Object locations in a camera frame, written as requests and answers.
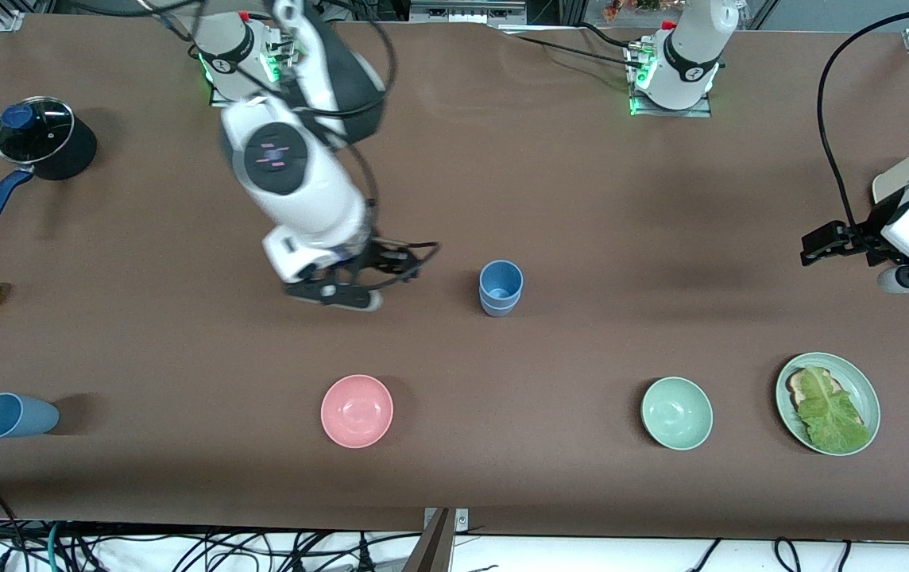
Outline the dark blue saucepan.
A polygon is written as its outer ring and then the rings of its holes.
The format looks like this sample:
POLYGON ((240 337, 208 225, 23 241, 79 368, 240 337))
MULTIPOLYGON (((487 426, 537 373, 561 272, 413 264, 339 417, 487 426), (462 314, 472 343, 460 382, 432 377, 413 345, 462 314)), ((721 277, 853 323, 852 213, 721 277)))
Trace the dark blue saucepan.
POLYGON ((94 130, 74 111, 73 114, 75 116, 73 133, 57 153, 30 164, 8 160, 13 166, 13 171, 0 180, 0 217, 13 191, 18 186, 27 184, 34 177, 48 181, 61 181, 70 179, 91 166, 91 162, 96 156, 94 130))

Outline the mint green plate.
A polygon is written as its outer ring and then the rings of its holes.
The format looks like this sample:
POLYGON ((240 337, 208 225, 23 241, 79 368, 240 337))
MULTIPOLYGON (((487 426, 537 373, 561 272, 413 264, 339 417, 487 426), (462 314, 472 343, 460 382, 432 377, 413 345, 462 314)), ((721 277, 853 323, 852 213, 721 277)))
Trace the mint green plate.
POLYGON ((868 377, 866 377, 853 363, 846 361, 846 359, 840 356, 825 354, 825 352, 808 352, 808 354, 796 355, 792 359, 789 359, 789 361, 783 365, 780 373, 778 373, 778 376, 776 377, 775 402, 778 416, 790 432, 790 435, 793 435, 797 441, 800 441, 801 444, 807 446, 808 449, 829 456, 846 457, 864 451, 864 449, 868 448, 868 446, 872 445, 872 442, 875 441, 877 432, 879 432, 880 429, 880 424, 882 423, 882 408, 880 408, 879 398, 877 398, 876 390, 873 388, 868 377), (801 369, 801 367, 806 367, 808 365, 826 367, 826 369, 843 384, 843 387, 848 390, 852 403, 857 406, 858 412, 861 414, 862 419, 864 419, 865 426, 872 432, 872 441, 864 446, 864 448, 853 454, 836 455, 822 452, 822 450, 815 448, 815 446, 810 444, 806 428, 797 415, 795 406, 792 404, 790 392, 787 388, 787 380, 789 377, 791 377, 797 369, 801 369))

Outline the toasted bread slice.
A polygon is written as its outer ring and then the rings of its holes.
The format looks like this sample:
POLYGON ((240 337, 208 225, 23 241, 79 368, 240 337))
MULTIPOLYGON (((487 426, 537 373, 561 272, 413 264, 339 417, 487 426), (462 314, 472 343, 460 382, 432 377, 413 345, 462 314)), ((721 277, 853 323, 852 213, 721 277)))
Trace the toasted bread slice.
POLYGON ((792 404, 805 424, 813 420, 864 426, 850 393, 826 367, 808 365, 797 369, 787 380, 787 388, 792 404))

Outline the pink bowl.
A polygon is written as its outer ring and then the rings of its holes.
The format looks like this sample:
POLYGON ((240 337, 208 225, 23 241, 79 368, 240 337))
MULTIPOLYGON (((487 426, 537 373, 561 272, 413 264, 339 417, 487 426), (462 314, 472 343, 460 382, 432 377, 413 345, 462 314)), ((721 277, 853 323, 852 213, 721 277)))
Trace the pink bowl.
POLYGON ((394 405, 388 387, 367 374, 335 381, 319 409, 325 435, 346 449, 373 446, 392 426, 394 405))

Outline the mint green bowl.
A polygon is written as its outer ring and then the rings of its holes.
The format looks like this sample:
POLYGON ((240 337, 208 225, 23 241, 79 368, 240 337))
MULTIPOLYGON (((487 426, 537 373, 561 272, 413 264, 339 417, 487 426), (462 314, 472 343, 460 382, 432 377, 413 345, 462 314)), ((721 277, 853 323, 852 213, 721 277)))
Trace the mint green bowl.
POLYGON ((644 391, 640 402, 644 430, 672 451, 691 451, 705 444, 714 426, 711 401, 694 381, 662 377, 644 391))

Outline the blue plastic cup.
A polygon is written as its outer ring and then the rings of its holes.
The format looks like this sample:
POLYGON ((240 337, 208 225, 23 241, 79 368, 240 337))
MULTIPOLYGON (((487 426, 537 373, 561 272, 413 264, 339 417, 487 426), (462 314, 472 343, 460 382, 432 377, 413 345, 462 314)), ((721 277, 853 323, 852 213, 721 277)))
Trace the blue plastic cup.
POLYGON ((34 437, 54 430, 59 410, 51 403, 15 393, 0 393, 0 439, 34 437))
POLYGON ((490 307, 515 307, 523 288, 524 274, 512 261, 491 261, 478 276, 479 295, 490 307))

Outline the green lettuce leaf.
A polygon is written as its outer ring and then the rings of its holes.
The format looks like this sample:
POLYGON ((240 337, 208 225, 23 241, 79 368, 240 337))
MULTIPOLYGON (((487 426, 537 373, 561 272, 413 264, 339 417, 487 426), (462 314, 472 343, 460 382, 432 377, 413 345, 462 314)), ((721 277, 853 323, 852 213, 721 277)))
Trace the green lettuce leaf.
POLYGON ((837 384, 828 369, 807 366, 790 379, 795 410, 810 444, 822 452, 853 454, 872 441, 849 392, 837 384))

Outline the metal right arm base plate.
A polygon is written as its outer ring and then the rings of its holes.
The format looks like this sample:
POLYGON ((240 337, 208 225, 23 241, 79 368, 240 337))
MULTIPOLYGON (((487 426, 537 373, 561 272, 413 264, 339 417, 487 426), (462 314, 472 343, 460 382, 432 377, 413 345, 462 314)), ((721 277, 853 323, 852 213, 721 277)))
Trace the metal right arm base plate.
POLYGON ((215 60, 204 63, 211 84, 211 105, 226 107, 263 87, 280 87, 281 77, 303 57, 301 48, 291 39, 281 43, 265 42, 261 51, 253 51, 241 63, 215 60))

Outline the metal rail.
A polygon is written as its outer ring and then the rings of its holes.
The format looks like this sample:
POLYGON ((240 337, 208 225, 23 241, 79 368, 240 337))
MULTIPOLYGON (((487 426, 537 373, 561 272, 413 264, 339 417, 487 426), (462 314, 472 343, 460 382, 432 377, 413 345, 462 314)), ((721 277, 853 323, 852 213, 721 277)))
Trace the metal rail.
POLYGON ((410 0, 408 21, 527 25, 526 0, 410 0))

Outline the small metal bracket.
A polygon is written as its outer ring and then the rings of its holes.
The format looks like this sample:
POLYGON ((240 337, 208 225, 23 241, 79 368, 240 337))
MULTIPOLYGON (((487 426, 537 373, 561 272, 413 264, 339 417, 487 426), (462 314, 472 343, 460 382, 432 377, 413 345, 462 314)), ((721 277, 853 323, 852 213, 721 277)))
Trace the small metal bracket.
MULTIPOLYGON (((437 511, 439 510, 433 507, 424 510, 424 530, 429 528, 430 522, 437 511)), ((454 514, 454 532, 457 535, 467 533, 469 531, 469 509, 457 508, 451 509, 450 512, 454 514)))

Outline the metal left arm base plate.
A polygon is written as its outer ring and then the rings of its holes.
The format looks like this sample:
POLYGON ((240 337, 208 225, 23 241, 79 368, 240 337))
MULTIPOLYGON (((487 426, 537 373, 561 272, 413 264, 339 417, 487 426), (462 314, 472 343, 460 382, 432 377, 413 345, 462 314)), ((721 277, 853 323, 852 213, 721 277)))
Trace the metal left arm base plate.
POLYGON ((661 44, 632 42, 623 48, 629 63, 629 112, 679 118, 709 118, 709 91, 720 69, 718 60, 691 63, 672 61, 661 44))

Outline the brown table cover sheet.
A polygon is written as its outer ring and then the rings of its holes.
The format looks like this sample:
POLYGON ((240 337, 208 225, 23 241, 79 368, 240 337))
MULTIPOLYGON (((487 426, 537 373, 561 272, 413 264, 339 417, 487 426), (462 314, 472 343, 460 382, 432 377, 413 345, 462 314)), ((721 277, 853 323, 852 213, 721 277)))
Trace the brown table cover sheet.
POLYGON ((608 63, 484 25, 388 33, 396 86, 359 149, 382 234, 443 248, 375 312, 284 295, 199 66, 155 21, 0 36, 0 113, 51 95, 96 136, 0 217, 0 393, 60 413, 0 439, 17 516, 412 530, 450 506, 487 535, 909 539, 909 296, 861 256, 799 260, 841 217, 815 90, 842 35, 738 33, 712 115, 675 118, 629 115, 608 63), (524 274, 506 316, 479 299, 495 260, 524 274), (814 452, 778 416, 808 352, 875 388, 864 451, 814 452), (319 417, 350 374, 394 405, 355 450, 319 417), (644 429, 662 377, 711 401, 697 449, 644 429))

